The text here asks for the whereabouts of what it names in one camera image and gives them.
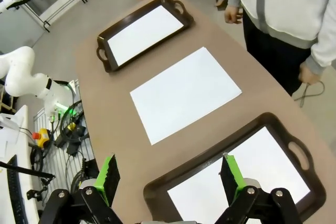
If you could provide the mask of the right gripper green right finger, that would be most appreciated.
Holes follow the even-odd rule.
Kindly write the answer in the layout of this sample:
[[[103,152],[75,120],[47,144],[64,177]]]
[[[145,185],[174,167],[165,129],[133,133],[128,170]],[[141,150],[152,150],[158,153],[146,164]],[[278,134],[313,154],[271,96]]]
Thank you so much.
[[[247,223],[249,219],[261,223],[302,223],[287,189],[275,188],[267,193],[248,185],[234,156],[224,155],[219,174],[229,206],[216,223]]]

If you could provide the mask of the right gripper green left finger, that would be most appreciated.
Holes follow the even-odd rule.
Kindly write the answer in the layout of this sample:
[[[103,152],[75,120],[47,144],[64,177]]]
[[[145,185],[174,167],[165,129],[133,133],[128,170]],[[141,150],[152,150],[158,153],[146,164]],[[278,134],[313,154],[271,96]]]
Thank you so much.
[[[98,177],[85,180],[74,194],[66,189],[54,190],[39,223],[122,223],[111,206],[120,174],[115,155],[107,157]]]

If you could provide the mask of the person's left hand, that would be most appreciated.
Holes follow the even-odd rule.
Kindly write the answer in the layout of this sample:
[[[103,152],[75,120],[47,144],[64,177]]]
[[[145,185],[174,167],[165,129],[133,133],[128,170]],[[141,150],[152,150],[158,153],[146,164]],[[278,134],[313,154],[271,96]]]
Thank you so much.
[[[305,62],[300,65],[299,80],[302,83],[313,85],[321,80],[321,75],[314,74]]]

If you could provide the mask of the person's right hand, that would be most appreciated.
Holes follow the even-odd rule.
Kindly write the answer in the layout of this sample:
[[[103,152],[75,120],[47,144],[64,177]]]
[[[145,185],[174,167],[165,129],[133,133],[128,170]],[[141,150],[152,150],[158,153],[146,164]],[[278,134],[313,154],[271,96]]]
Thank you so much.
[[[225,9],[225,22],[228,24],[241,24],[243,18],[242,9],[234,6],[227,6]]]

